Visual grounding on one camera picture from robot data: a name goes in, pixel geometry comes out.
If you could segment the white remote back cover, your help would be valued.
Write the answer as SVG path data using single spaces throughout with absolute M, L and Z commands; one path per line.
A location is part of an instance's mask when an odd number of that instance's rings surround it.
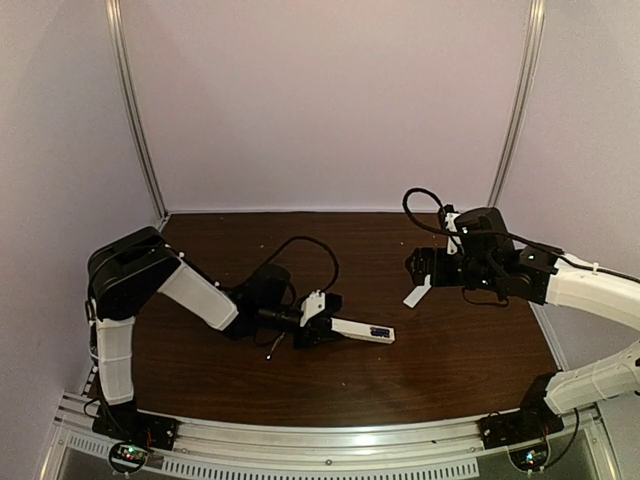
M 416 285 L 413 290 L 404 298 L 403 304 L 408 308 L 415 308 L 431 289 L 431 276 L 426 275 L 420 285 Z

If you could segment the clear handle small screwdriver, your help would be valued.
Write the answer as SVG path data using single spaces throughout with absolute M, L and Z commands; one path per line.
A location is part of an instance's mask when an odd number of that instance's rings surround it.
M 279 345 L 282 343 L 282 341 L 286 338 L 286 332 L 282 332 L 272 343 L 267 355 L 266 355 L 266 360 L 267 361 L 271 361 L 273 359 L 274 353 L 277 350 L 277 348 L 279 347 Z

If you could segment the white remote control body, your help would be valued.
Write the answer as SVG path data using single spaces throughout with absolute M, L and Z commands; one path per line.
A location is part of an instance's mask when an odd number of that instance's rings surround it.
M 374 338 L 371 336 L 370 329 L 372 327 L 383 327 L 391 330 L 391 338 Z M 345 320 L 341 318 L 331 319 L 331 331 L 337 334 L 341 334 L 346 338 L 366 341 L 379 344 L 393 344 L 395 342 L 395 330 L 391 327 L 366 324 L 362 322 L 356 322 L 351 320 Z

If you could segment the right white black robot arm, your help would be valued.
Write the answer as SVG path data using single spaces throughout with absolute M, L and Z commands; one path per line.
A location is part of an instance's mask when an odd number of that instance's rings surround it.
M 587 262 L 564 250 L 521 238 L 508 231 L 494 207 L 458 213 L 446 205 L 439 225 L 429 226 L 409 213 L 409 220 L 432 234 L 447 237 L 444 248 L 417 249 L 406 267 L 417 285 L 485 290 L 500 305 L 517 297 L 584 311 L 639 327 L 637 278 Z M 528 419 L 555 419 L 573 409 L 608 400 L 639 388 L 639 344 L 569 371 L 541 375 L 522 400 Z

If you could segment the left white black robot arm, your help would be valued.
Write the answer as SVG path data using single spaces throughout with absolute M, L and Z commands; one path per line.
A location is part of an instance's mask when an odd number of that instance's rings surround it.
M 328 287 L 299 297 L 290 273 L 269 256 L 233 287 L 212 280 L 153 227 L 95 251 L 88 260 L 85 312 L 89 352 L 99 379 L 96 426 L 113 438 L 154 440 L 169 423 L 138 410 L 132 375 L 133 330 L 156 295 L 175 302 L 230 340 L 271 330 L 297 349 L 343 338 L 340 296 Z

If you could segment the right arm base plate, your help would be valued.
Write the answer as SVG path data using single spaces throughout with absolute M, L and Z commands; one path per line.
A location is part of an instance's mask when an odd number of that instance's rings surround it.
M 559 416 L 523 410 L 492 413 L 479 419 L 477 425 L 486 450 L 542 439 L 564 429 Z

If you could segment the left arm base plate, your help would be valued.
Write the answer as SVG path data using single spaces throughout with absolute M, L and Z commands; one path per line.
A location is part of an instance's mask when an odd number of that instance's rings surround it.
M 176 439 L 178 421 L 171 417 L 103 408 L 93 421 L 92 431 L 114 440 L 140 447 L 171 451 Z

